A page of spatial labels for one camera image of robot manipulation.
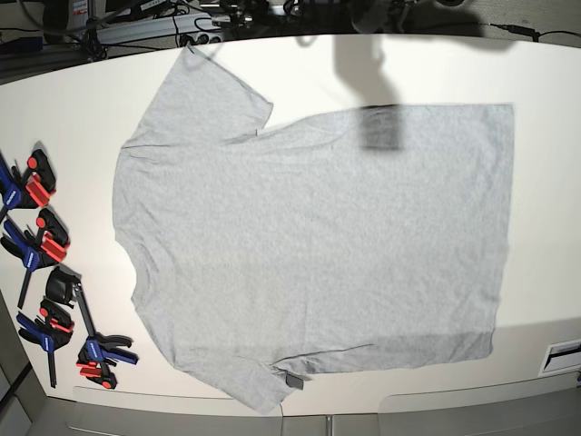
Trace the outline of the blue red bar clamp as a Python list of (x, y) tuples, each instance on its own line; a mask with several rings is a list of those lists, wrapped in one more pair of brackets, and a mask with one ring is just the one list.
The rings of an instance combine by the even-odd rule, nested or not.
[(76, 275), (56, 267), (49, 274), (45, 290), (47, 297), (53, 302), (71, 308), (75, 302), (82, 314), (87, 337), (76, 361), (80, 375), (106, 390), (114, 390), (117, 387), (117, 379), (111, 367), (118, 362), (136, 365), (139, 361), (139, 357), (129, 351), (133, 340), (122, 335), (102, 335), (97, 331), (82, 282)]
[(69, 233), (57, 215), (47, 207), (36, 218), (36, 234), (31, 234), (29, 230), (21, 231), (9, 217), (5, 218), (3, 226), (5, 235), (1, 238), (2, 246), (21, 260), (25, 268), (17, 302), (17, 307), (22, 309), (32, 274), (36, 270), (56, 266), (64, 260), (70, 245)]
[(55, 193), (56, 177), (48, 156), (35, 148), (27, 158), (25, 169), (9, 167), (1, 155), (1, 220), (14, 209), (37, 209), (49, 204)]
[(34, 320), (19, 312), (16, 321), (20, 325), (21, 338), (38, 345), (47, 356), (50, 386), (57, 385), (54, 354), (69, 343), (74, 332), (70, 314), (57, 303), (44, 297), (39, 307), (40, 316)]

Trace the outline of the white label holder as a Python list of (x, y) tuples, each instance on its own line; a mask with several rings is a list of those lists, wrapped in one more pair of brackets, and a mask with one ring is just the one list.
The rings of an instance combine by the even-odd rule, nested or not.
[(580, 369), (580, 340), (551, 344), (541, 362), (539, 377)]

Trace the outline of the grey T-shirt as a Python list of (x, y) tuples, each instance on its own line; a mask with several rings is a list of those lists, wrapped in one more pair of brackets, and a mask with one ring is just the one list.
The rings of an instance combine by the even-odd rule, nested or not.
[(368, 106), (268, 129), (272, 109), (187, 47), (120, 149), (115, 238), (164, 358), (266, 413), (298, 377), (488, 357), (512, 106)]

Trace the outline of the blue box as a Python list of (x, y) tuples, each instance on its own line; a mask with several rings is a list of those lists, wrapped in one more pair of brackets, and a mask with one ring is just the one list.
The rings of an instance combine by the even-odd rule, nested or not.
[(0, 55), (24, 55), (38, 53), (43, 50), (42, 36), (20, 37), (15, 40), (1, 43)]

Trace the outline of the white power strip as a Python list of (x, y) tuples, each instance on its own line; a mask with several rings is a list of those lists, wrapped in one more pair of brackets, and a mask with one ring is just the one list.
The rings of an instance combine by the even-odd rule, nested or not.
[(207, 34), (207, 33), (188, 33), (180, 34), (177, 38), (178, 46), (185, 47), (187, 45), (208, 45), (218, 44), (222, 42), (221, 35)]

